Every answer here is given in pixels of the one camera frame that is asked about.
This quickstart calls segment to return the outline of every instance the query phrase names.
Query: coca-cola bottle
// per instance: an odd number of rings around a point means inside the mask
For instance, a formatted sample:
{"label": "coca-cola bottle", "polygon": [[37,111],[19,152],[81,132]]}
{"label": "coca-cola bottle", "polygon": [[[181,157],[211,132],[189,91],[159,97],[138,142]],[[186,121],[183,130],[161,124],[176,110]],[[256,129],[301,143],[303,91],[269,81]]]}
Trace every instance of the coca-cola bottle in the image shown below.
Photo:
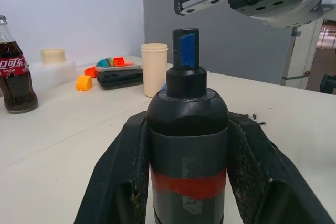
{"label": "coca-cola bottle", "polygon": [[0,16],[0,88],[9,113],[25,113],[37,107],[28,65],[9,34],[5,16]]}

